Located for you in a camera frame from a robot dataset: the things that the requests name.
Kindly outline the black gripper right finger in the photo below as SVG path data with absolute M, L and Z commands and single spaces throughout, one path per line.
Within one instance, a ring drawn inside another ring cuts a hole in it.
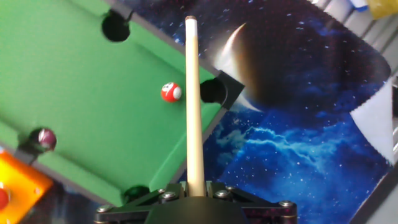
M 290 200 L 269 202 L 239 188 L 221 182 L 207 182 L 207 196 L 235 203 L 249 223 L 297 224 L 297 205 Z

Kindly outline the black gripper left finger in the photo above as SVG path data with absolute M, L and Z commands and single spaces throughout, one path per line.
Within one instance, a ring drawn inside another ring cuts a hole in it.
M 145 223 L 150 211 L 158 205 L 184 198 L 187 193 L 186 182 L 168 184 L 164 189 L 150 191 L 141 185 L 128 189 L 124 197 L 124 205 L 115 207 L 102 205 L 97 208 L 94 223 L 128 224 Z

